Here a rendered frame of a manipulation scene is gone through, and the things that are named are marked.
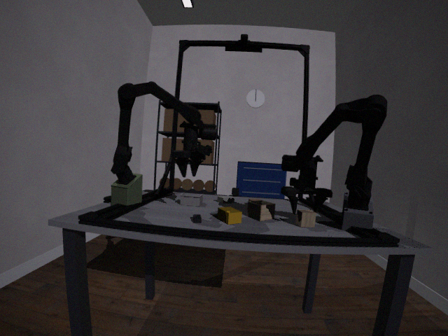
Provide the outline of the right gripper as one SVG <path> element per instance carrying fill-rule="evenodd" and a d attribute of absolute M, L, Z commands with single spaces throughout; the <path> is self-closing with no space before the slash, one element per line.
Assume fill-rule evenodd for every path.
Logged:
<path fill-rule="evenodd" d="M 197 140 L 197 139 L 196 138 L 184 138 L 183 141 L 181 141 L 181 143 L 183 143 L 183 150 L 174 150 L 171 153 L 172 158 L 177 158 L 174 160 L 176 161 L 178 168 L 180 169 L 182 177 L 186 177 L 187 166 L 188 166 L 189 162 L 190 162 L 192 176 L 195 176 L 200 163 L 202 163 L 203 160 L 206 159 L 206 155 L 204 155 L 202 153 L 199 154 L 199 152 L 197 152 L 197 151 L 192 152 L 192 147 L 193 147 L 193 143 L 195 142 L 195 140 Z M 198 153 L 198 154 L 196 154 L 196 153 Z M 202 156 L 202 158 L 201 158 L 201 156 Z M 190 160 L 188 160 L 188 158 L 190 158 Z"/>

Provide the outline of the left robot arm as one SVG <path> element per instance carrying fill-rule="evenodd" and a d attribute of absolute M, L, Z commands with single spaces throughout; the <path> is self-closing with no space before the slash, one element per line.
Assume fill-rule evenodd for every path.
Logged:
<path fill-rule="evenodd" d="M 354 111 L 354 109 L 357 111 Z M 298 172 L 301 169 L 301 173 L 316 174 L 317 162 L 323 162 L 323 160 L 319 155 L 313 156 L 323 141 L 341 122 L 362 123 L 363 134 L 357 160 L 354 166 L 349 166 L 345 185 L 350 190 L 348 196 L 349 208 L 368 211 L 372 181 L 368 177 L 368 169 L 366 170 L 366 168 L 370 161 L 376 135 L 384 123 L 386 114 L 387 100 L 379 94 L 338 104 L 334 112 L 324 121 L 325 123 L 323 122 L 314 134 L 308 136 L 300 144 L 296 155 L 283 155 L 282 170 Z"/>

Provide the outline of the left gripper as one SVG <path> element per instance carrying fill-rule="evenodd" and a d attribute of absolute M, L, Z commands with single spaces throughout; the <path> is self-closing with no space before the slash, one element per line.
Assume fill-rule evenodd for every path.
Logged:
<path fill-rule="evenodd" d="M 281 188 L 281 194 L 289 198 L 293 214 L 295 214 L 297 209 L 298 204 L 298 197 L 296 197 L 297 194 L 314 195 L 314 212 L 317 213 L 321 205 L 326 200 L 328 200 L 327 197 L 333 197 L 332 190 L 326 188 L 315 188 L 316 180 L 318 180 L 316 174 L 300 173 L 299 178 L 300 178 L 299 189 L 290 186 L 283 186 Z"/>

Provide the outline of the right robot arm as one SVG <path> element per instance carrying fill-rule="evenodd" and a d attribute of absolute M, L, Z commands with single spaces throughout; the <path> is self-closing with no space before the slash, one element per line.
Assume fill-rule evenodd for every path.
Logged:
<path fill-rule="evenodd" d="M 137 87 L 136 87 L 137 86 Z M 172 94 L 162 89 L 155 82 L 140 83 L 133 85 L 126 83 L 118 89 L 118 102 L 120 105 L 120 120 L 118 130 L 118 145 L 113 158 L 113 168 L 111 171 L 116 174 L 118 181 L 116 183 L 127 185 L 136 175 L 133 176 L 130 167 L 127 165 L 132 157 L 132 147 L 129 147 L 130 120 L 134 101 L 136 97 L 152 94 L 173 109 L 177 110 L 189 123 L 183 121 L 179 127 L 184 127 L 184 138 L 201 137 L 204 140 L 216 140 L 216 125 L 204 124 L 201 120 L 201 113 L 197 108 L 186 103 L 182 103 Z M 194 126 L 196 124 L 196 126 Z M 200 129 L 202 128 L 202 129 Z M 199 152 L 210 156 L 211 146 L 203 146 L 197 140 L 192 145 L 192 152 Z"/>

